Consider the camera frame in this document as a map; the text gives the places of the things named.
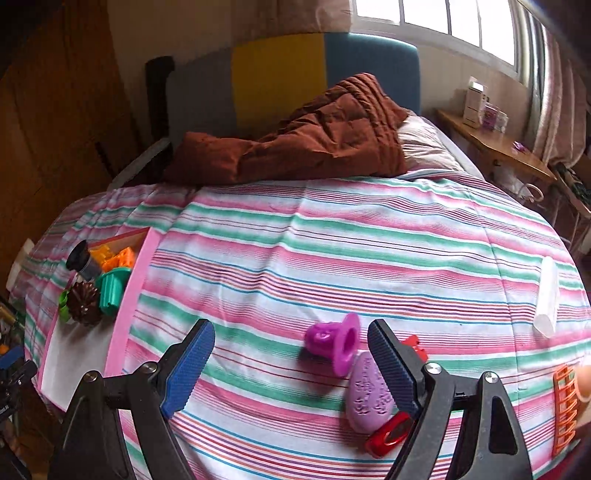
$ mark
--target orange plastic toy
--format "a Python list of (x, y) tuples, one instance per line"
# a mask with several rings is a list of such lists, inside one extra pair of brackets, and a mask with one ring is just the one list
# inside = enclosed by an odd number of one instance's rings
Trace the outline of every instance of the orange plastic toy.
[(98, 248), (91, 249), (90, 256), (94, 258), (99, 265), (102, 265), (107, 260), (113, 258), (114, 254), (108, 245), (101, 245)]
[(128, 267), (133, 268), (135, 265), (135, 254), (131, 247), (124, 248), (121, 252), (113, 258), (104, 262), (100, 267), (104, 273), (110, 272), (114, 268)]
[(574, 387), (574, 370), (563, 365), (554, 372), (554, 445), (552, 456), (558, 455), (574, 438), (577, 424), (577, 392)]

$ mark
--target small box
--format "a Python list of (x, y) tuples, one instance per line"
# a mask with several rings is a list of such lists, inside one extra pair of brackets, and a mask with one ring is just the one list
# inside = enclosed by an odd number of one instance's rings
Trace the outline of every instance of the small box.
[(41, 394), (63, 411), (89, 370), (97, 370), (104, 377), (121, 374), (139, 294), (161, 238), (156, 230), (144, 228), (89, 244), (89, 249), (108, 245), (114, 254), (131, 247), (136, 260), (115, 321), (105, 318), (95, 327), (65, 324), (58, 320), (56, 310), (39, 368), (38, 385)]
[(482, 123), (482, 110), (486, 105), (484, 85), (471, 80), (466, 92), (466, 106), (464, 107), (464, 123), (479, 128)]

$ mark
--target headboard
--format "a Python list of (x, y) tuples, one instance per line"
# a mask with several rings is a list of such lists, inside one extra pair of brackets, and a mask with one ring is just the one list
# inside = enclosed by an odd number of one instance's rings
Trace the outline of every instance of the headboard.
[(413, 45), (352, 33), (286, 35), (220, 50), (173, 71), (166, 84), (170, 139), (176, 148), (187, 131), (262, 135), (329, 86), (362, 72), (373, 73), (397, 104), (419, 113)]

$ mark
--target striped bedsheet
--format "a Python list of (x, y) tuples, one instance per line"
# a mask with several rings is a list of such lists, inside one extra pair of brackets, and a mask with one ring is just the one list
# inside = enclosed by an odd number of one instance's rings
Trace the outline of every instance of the striped bedsheet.
[[(151, 226), (164, 233), (126, 346), (125, 371), (158, 359), (198, 317), (216, 346), (185, 410), (171, 421), (197, 478), (382, 479), (344, 416), (348, 381), (302, 350), (305, 330), (357, 312), (417, 334), (448, 371), (497, 372), (517, 411), (532, 467), (553, 466), (552, 373), (589, 351), (591, 310), (569, 253), (536, 213), (468, 174), (263, 182), (199, 191), (139, 186), (80, 200), (27, 260), (14, 300), (39, 361), (65, 259), (81, 239)], [(532, 329), (541, 260), (560, 271), (557, 334)], [(125, 437), (149, 478), (131, 416)], [(452, 415), (433, 477), (459, 431)]]

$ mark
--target white pillowcase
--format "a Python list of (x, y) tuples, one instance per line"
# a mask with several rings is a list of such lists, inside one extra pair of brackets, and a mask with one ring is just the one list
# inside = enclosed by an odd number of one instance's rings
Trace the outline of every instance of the white pillowcase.
[(464, 171), (439, 140), (437, 130), (419, 116), (408, 116), (398, 128), (398, 139), (409, 170), (445, 168)]

